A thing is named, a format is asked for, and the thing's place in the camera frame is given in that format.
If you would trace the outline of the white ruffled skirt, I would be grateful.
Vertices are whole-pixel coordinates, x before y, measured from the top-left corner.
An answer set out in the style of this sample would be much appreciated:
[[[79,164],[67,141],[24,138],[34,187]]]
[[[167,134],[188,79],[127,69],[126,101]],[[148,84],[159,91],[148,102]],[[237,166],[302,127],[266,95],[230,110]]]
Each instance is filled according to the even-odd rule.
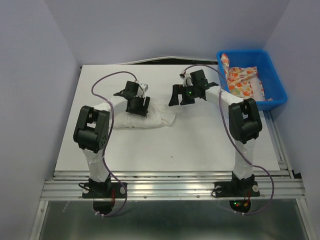
[[[146,116],[123,111],[114,119],[114,128],[151,129],[171,126],[177,111],[171,109],[163,100],[152,98],[149,102]]]

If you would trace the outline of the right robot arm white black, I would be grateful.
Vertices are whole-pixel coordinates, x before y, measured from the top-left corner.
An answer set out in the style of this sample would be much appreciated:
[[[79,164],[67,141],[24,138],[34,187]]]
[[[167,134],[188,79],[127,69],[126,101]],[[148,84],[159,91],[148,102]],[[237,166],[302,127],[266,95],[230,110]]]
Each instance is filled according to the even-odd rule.
[[[256,139],[263,125],[257,103],[253,98],[242,99],[225,90],[217,83],[209,82],[203,70],[179,75],[183,83],[172,87],[169,106],[194,104],[196,99],[203,99],[219,107],[223,116],[223,126],[227,137],[235,148],[235,162],[230,181],[216,181],[212,196],[215,198],[244,197],[249,194],[260,195],[255,181],[253,152]]]

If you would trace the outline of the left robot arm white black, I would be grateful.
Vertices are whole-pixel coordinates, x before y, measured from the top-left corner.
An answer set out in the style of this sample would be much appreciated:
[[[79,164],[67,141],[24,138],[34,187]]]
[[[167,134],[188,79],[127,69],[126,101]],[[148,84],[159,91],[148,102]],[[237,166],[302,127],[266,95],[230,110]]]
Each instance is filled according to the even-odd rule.
[[[102,98],[96,106],[81,107],[75,125],[73,140],[82,150],[89,168],[88,182],[80,183],[85,194],[106,197],[111,193],[111,174],[105,167],[103,156],[109,142],[115,116],[129,113],[145,117],[150,98],[145,96],[148,85],[128,81],[125,88],[110,99]]]

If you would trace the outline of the orange floral patterned skirt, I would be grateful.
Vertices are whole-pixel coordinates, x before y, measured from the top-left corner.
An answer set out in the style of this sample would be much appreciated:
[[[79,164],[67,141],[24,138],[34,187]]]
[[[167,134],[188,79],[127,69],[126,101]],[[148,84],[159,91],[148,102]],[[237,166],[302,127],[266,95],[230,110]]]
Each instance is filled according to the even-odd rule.
[[[273,100],[265,97],[265,89],[258,78],[256,66],[230,67],[230,59],[225,53],[221,55],[220,60],[228,90],[232,95],[242,99],[253,98],[256,102]]]

